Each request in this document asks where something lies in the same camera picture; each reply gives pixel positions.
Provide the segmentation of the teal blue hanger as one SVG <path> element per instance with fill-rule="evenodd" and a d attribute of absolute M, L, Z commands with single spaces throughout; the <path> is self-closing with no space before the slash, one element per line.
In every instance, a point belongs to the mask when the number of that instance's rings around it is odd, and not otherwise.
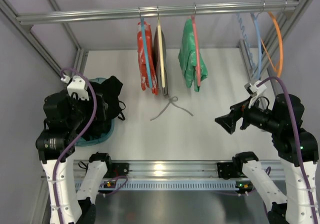
<path fill-rule="evenodd" d="M 151 71 L 150 71 L 150 62 L 149 62 L 149 54 L 148 54 L 148 49 L 147 49 L 147 39 L 146 39 L 146 30 L 145 30 L 145 21 L 144 18 L 142 17 L 141 14 L 141 10 L 140 7 L 138 7 L 138 13 L 139 13 L 139 17 L 140 17 L 140 24 L 141 24 L 141 36 L 142 36 L 142 40 L 143 40 L 143 47 L 144 47 L 144 55 L 145 55 L 145 65 L 146 65 L 146 72 L 147 72 L 147 77 L 148 77 L 148 83 L 149 83 L 149 87 L 152 88 L 153 83 L 152 83 L 152 76 L 151 76 Z"/>

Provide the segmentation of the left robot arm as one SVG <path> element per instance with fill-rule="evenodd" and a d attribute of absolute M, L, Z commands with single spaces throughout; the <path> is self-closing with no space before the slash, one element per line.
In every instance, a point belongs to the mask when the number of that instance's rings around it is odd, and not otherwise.
<path fill-rule="evenodd" d="M 66 90 L 45 98 L 44 128 L 35 142 L 48 183 L 51 224 L 93 224 L 98 190 L 111 164 L 109 154 L 92 154 L 84 180 L 76 189 L 74 140 L 78 127 L 89 116 L 85 103 L 76 98 L 70 97 Z"/>

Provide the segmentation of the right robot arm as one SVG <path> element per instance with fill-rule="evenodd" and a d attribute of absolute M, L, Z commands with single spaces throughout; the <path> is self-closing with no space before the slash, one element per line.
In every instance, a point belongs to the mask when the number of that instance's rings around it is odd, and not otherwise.
<path fill-rule="evenodd" d="M 290 94 L 279 94 L 272 109 L 249 107 L 250 99 L 230 107 L 226 115 L 215 118 L 229 134 L 242 119 L 241 130 L 250 125 L 271 134 L 272 143 L 284 170 L 286 192 L 283 193 L 262 168 L 252 151 L 235 154 L 232 161 L 237 172 L 247 177 L 263 200 L 271 224 L 318 224 L 316 169 L 318 143 L 313 134 L 302 128 L 305 107 Z"/>

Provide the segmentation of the red white patterned trousers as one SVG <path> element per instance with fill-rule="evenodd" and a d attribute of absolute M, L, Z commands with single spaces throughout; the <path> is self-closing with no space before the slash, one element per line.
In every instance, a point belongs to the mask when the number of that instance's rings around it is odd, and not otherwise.
<path fill-rule="evenodd" d="M 158 80 L 156 75 L 156 65 L 153 61 L 153 41 L 152 30 L 149 23 L 141 22 L 137 26 L 137 58 L 140 72 L 140 85 L 143 91 L 150 88 L 152 94 L 158 95 Z"/>

